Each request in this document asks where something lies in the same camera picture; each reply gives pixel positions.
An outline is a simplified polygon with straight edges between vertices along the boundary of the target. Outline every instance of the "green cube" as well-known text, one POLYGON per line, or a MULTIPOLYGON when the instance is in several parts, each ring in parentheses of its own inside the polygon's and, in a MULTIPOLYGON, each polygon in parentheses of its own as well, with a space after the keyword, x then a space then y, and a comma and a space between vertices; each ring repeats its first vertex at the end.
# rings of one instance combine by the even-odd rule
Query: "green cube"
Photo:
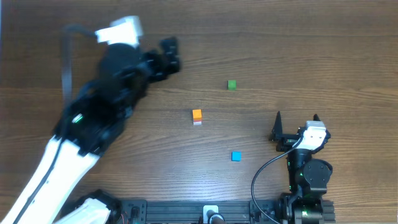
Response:
POLYGON ((236 80, 228 80, 228 90, 236 90, 236 80))

